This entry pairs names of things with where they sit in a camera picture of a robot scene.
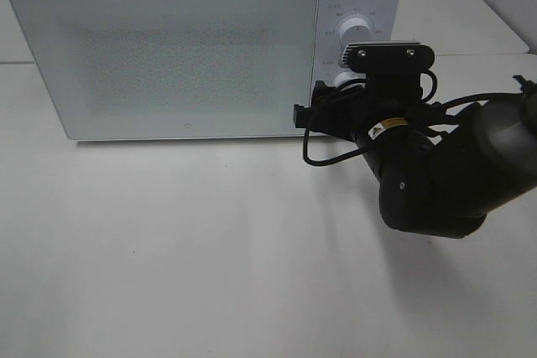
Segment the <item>microwave dial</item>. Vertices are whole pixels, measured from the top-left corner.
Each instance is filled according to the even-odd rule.
[[[373,23],[361,14],[353,14],[341,21],[337,26],[341,48],[356,42],[371,41]]]

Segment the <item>yellow label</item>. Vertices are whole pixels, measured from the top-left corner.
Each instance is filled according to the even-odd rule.
[[[373,126],[371,130],[369,130],[369,137],[374,140],[392,127],[408,126],[408,124],[407,120],[403,117],[390,117]]]

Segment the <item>microwave control panel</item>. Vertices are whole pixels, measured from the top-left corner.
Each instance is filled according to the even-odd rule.
[[[348,44],[391,39],[399,0],[319,0],[311,89],[339,86],[357,75],[341,66]]]

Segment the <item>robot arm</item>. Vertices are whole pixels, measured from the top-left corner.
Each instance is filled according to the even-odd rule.
[[[434,59],[432,49],[417,43],[350,44],[341,62],[365,79],[337,88],[317,82],[311,107],[295,106],[295,126],[305,129],[303,157],[311,165],[365,157],[380,182],[380,211],[389,227],[462,238],[489,211],[537,186],[537,85],[515,76],[522,85],[518,94],[430,104]],[[422,74],[433,79],[425,98]],[[447,113],[466,104],[456,115]],[[439,124],[456,128],[431,128]],[[310,132],[354,142],[358,149],[311,160]],[[430,139],[438,136],[434,144]]]

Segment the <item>white knob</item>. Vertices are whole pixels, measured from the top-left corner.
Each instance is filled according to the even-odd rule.
[[[353,71],[343,71],[334,79],[334,86],[339,87],[341,84],[346,83],[349,80],[365,79],[366,75],[358,74]]]
[[[372,31],[373,25],[366,17],[356,14],[346,18],[340,23],[338,29],[341,47],[345,48],[356,42],[370,41]]]

